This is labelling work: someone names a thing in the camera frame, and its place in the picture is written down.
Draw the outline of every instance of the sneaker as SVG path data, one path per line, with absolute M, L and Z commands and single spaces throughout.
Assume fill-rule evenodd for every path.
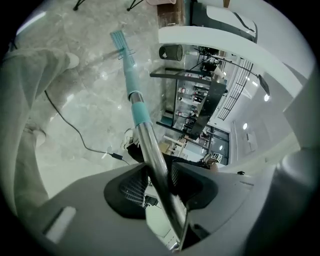
M 134 143 L 134 131 L 132 129 L 128 129 L 124 133 L 124 138 L 121 143 L 121 148 L 126 150 L 129 146 Z
M 77 55 L 71 52 L 66 52 L 66 55 L 69 57 L 69 60 L 70 60 L 70 63 L 66 68 L 67 70 L 74 69 L 76 66 L 79 65 L 80 59 Z

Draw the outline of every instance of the white wall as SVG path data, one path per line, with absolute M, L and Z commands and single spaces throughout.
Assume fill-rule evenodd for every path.
M 260 86 L 252 100 L 245 97 L 238 100 L 242 102 L 242 111 L 235 118 L 238 160 L 252 154 L 248 152 L 246 133 L 255 135 L 257 151 L 265 151 L 292 132 L 283 110 L 293 97 L 270 75 L 264 74 L 263 78 L 269 85 L 269 101 L 264 101 L 266 92 Z
M 221 7 L 216 0 L 199 2 Z M 257 43 L 309 78 L 316 64 L 315 56 L 299 30 L 281 12 L 262 0 L 231 0 L 228 9 L 254 21 L 258 28 Z
M 283 157 L 299 149 L 297 138 L 292 132 L 272 148 L 265 151 L 256 151 L 232 164 L 219 168 L 219 172 L 236 174 L 243 171 L 246 175 L 252 176 L 269 165 L 277 164 Z

